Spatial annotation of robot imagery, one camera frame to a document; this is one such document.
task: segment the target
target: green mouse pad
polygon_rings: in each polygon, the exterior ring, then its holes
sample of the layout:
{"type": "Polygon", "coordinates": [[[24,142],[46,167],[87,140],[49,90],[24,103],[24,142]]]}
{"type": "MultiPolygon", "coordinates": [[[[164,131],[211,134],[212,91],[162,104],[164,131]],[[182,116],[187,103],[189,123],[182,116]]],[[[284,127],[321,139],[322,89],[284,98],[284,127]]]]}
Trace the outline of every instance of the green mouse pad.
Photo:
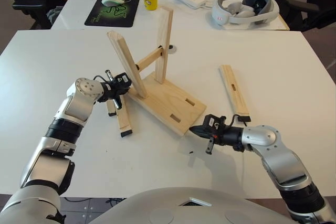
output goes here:
{"type": "Polygon", "coordinates": [[[138,4],[139,0],[131,0],[123,5],[106,7],[101,0],[97,0],[84,24],[86,26],[132,27],[138,4]]]}

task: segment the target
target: white mouse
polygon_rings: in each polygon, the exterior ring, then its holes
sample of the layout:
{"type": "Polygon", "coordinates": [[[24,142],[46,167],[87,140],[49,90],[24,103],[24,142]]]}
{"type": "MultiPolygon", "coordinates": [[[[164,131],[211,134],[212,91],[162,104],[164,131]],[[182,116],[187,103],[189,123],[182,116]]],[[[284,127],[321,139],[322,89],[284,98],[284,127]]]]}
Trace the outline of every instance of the white mouse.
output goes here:
{"type": "Polygon", "coordinates": [[[118,6],[125,3],[125,0],[101,0],[101,3],[106,7],[118,6]]]}

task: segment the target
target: white desk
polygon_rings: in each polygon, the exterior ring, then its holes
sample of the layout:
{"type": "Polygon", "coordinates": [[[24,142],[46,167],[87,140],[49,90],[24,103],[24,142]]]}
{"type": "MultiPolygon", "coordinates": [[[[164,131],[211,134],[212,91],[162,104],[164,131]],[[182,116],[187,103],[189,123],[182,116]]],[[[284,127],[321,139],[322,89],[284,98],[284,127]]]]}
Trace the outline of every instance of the white desk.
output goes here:
{"type": "MultiPolygon", "coordinates": [[[[154,32],[141,39],[132,30],[123,35],[135,61],[155,47],[154,32]]],[[[218,71],[219,65],[230,64],[251,113],[249,125],[276,127],[321,193],[336,195],[335,85],[301,33],[172,30],[171,43],[177,52],[169,55],[167,79],[204,102],[203,115],[233,115],[218,71]]],[[[104,75],[107,68],[123,71],[101,30],[19,31],[14,36],[0,56],[0,193],[17,190],[20,173],[68,87],[79,77],[104,75]]],[[[130,99],[127,104],[133,134],[124,138],[106,105],[95,105],[77,141],[76,169],[65,196],[128,197],[189,186],[246,198],[279,197],[256,154],[216,146],[207,155],[207,140],[191,132],[180,138],[130,99]]]]}
{"type": "MultiPolygon", "coordinates": [[[[59,17],[56,19],[52,29],[97,29],[102,27],[85,26],[84,22],[91,12],[96,0],[68,0],[59,17]]],[[[200,29],[200,30],[288,30],[286,23],[279,16],[269,24],[255,25],[225,25],[221,27],[212,21],[211,10],[193,10],[178,0],[158,0],[159,5],[164,5],[174,9],[173,29],[200,29]]],[[[139,1],[137,14],[131,29],[146,30],[152,29],[153,22],[157,17],[157,11],[145,9],[143,0],[139,1]]],[[[129,28],[114,28],[122,31],[129,28]]]]}

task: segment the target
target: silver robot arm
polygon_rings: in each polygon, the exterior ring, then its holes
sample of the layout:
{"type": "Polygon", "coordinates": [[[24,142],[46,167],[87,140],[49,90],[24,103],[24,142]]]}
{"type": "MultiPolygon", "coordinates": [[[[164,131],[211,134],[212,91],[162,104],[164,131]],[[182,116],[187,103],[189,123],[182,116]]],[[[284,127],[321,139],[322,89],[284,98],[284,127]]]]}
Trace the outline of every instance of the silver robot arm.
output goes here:
{"type": "Polygon", "coordinates": [[[336,214],[328,201],[320,195],[300,158],[283,144],[278,130],[266,125],[233,127],[233,121],[225,125],[225,119],[210,114],[203,125],[190,128],[196,135],[210,139],[208,154],[212,153],[214,144],[230,145],[240,152],[255,152],[293,220],[305,224],[336,224],[336,214]]]}
{"type": "Polygon", "coordinates": [[[300,158],[281,141],[279,131],[262,125],[246,127],[243,147],[261,157],[262,165],[299,223],[336,223],[336,215],[323,198],[300,158]]]}
{"type": "Polygon", "coordinates": [[[68,189],[75,169],[66,156],[73,155],[93,105],[113,99],[121,108],[119,95],[131,85],[125,73],[115,78],[109,70],[106,73],[109,81],[79,78],[67,90],[67,98],[23,171],[20,190],[0,213],[0,223],[64,223],[59,195],[68,189]]]}

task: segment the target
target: white vr headset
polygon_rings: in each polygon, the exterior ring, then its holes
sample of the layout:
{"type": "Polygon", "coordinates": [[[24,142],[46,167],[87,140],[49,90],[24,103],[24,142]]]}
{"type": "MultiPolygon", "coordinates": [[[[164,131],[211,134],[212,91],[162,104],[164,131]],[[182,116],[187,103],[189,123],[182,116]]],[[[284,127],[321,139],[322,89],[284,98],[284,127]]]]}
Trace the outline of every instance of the white vr headset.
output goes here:
{"type": "Polygon", "coordinates": [[[275,0],[242,0],[223,7],[224,1],[217,0],[212,7],[212,17],[221,26],[227,23],[268,23],[279,14],[279,6],[275,0]]]}

